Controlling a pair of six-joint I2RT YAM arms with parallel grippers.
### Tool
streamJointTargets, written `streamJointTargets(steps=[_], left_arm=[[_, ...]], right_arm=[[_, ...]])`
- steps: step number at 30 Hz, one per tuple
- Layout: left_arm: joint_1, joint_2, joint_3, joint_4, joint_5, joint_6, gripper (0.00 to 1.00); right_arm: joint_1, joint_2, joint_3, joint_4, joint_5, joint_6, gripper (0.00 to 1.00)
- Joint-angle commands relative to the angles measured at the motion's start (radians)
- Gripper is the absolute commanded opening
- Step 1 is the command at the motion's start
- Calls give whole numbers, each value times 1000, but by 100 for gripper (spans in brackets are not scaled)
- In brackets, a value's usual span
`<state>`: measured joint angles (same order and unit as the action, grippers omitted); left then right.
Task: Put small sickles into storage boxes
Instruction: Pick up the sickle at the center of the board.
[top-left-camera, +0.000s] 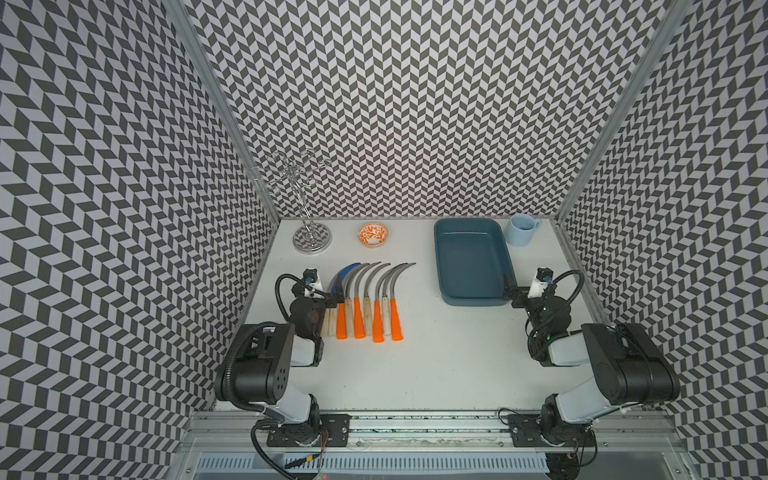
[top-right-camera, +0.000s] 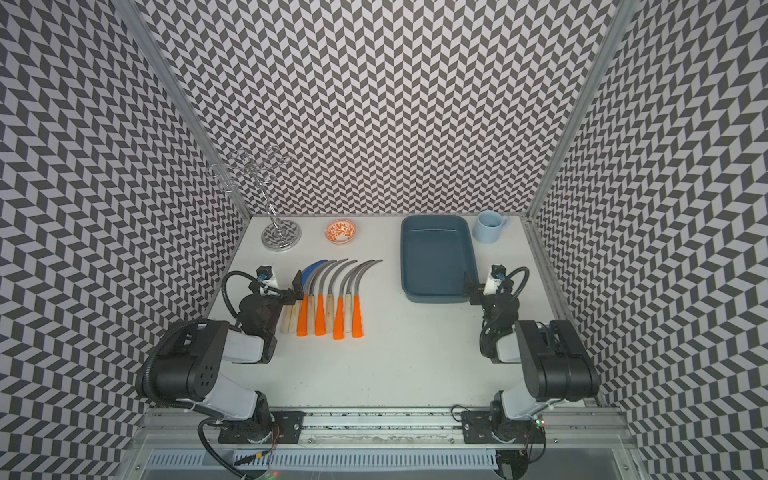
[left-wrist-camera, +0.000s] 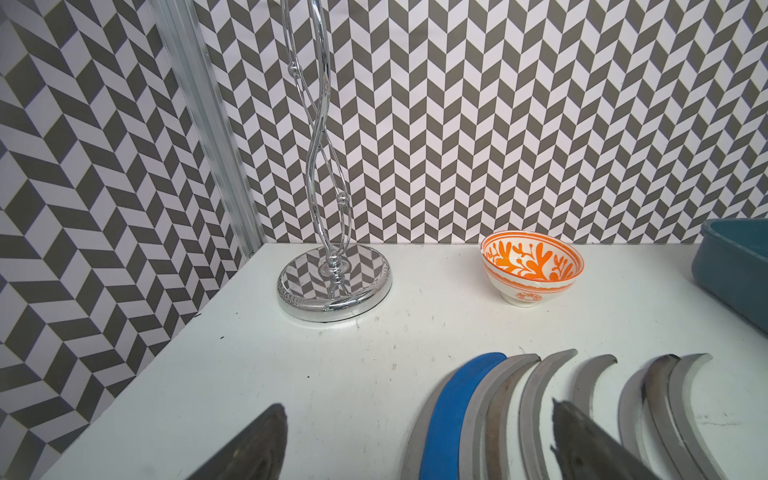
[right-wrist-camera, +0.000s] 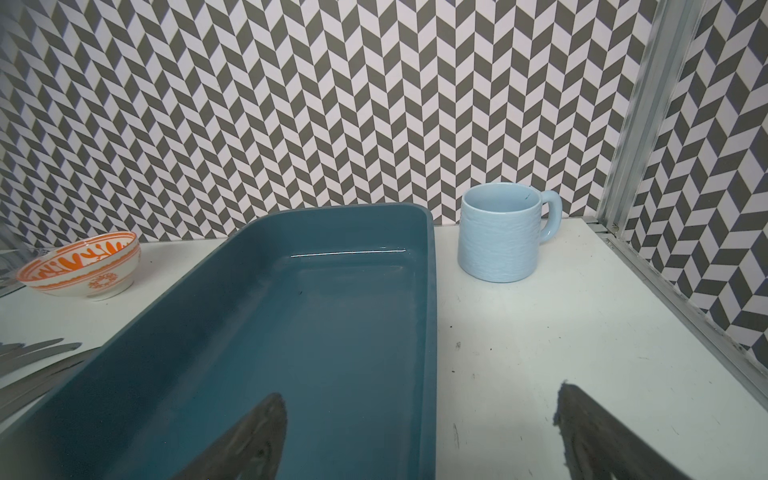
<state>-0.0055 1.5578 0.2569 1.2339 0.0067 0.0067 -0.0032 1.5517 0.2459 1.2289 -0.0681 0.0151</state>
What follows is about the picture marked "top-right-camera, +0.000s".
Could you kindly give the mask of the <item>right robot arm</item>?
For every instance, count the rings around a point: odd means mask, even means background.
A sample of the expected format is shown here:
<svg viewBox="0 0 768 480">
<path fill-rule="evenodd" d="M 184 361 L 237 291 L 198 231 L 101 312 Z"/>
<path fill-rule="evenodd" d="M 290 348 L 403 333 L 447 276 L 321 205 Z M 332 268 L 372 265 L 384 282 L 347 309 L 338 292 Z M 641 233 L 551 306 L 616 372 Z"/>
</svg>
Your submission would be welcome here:
<svg viewBox="0 0 768 480">
<path fill-rule="evenodd" d="M 518 365 L 523 380 L 497 392 L 486 411 L 460 414 L 467 444 L 522 444 L 546 441 L 539 415 L 561 402 L 574 403 L 597 395 L 600 378 L 574 325 L 523 320 L 520 295 L 530 271 L 512 272 L 491 266 L 484 283 L 463 275 L 463 295 L 482 309 L 478 347 L 492 363 Z"/>
</svg>

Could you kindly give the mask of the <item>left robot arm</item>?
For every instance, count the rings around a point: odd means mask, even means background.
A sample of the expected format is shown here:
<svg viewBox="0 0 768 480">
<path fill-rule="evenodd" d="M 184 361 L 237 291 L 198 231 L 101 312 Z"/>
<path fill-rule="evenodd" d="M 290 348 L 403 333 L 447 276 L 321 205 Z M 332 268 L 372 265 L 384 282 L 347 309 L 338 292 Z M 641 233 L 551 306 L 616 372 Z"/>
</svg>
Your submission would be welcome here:
<svg viewBox="0 0 768 480">
<path fill-rule="evenodd" d="M 137 375 L 139 396 L 210 417 L 221 428 L 222 443 L 277 441 L 279 424 L 266 395 L 230 379 L 221 366 L 272 360 L 283 309 L 304 298 L 302 279 L 298 271 L 291 286 L 281 289 L 269 265 L 260 266 L 254 275 L 240 270 L 225 274 L 220 294 L 234 321 L 171 324 Z"/>
</svg>

